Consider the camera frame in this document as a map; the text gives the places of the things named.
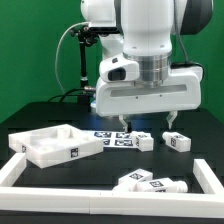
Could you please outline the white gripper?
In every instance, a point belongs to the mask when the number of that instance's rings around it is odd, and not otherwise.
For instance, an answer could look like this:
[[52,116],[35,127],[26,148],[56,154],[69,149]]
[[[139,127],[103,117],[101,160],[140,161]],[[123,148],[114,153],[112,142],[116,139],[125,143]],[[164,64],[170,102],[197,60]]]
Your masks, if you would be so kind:
[[200,66],[172,69],[163,84],[151,88],[137,86],[134,82],[106,83],[98,80],[96,113],[100,116],[118,116],[124,132],[128,123],[124,115],[170,112],[166,118],[172,128],[178,112],[196,109],[201,103]]

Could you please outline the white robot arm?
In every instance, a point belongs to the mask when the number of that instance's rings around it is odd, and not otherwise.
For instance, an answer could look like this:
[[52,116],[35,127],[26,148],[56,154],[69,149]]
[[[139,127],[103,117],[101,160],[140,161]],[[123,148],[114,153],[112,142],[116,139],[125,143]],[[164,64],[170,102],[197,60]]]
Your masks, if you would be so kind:
[[81,0],[88,30],[103,46],[96,85],[96,113],[125,117],[181,110],[201,103],[203,68],[172,64],[171,37],[195,35],[210,22],[213,0]]

